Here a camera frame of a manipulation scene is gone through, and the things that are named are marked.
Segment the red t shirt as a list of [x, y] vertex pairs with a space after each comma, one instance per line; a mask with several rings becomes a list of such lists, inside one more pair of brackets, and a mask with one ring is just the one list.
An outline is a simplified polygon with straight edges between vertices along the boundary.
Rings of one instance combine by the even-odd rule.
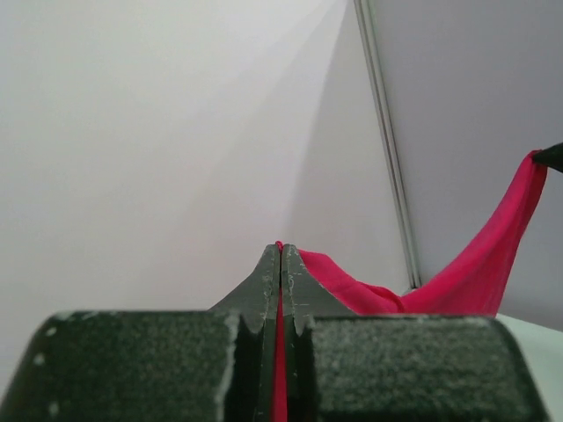
[[[547, 169], [526, 156], [485, 226], [427, 285], [405, 295], [352, 278], [322, 253], [302, 251], [312, 275], [339, 302], [362, 317], [426, 315], [488, 317], [497, 320], [508, 276], [530, 218], [539, 202]], [[277, 317], [273, 420], [286, 421], [281, 391], [286, 385], [282, 298]]]

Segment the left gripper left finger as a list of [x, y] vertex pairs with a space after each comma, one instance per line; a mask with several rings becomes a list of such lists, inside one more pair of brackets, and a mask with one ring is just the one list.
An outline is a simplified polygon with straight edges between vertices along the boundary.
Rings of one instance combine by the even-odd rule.
[[49, 317], [8, 388], [11, 421], [268, 421], [281, 255], [208, 310]]

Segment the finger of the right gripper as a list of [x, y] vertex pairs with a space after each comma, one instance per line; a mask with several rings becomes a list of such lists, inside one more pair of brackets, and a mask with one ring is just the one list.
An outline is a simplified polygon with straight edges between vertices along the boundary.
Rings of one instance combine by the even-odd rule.
[[563, 143], [536, 152], [532, 160], [549, 168], [563, 168]]

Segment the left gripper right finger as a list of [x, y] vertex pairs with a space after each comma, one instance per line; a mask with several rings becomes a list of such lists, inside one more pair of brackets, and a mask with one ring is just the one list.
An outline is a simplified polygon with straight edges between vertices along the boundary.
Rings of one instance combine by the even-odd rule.
[[482, 316], [359, 316], [281, 249], [286, 421], [547, 421], [520, 347]]

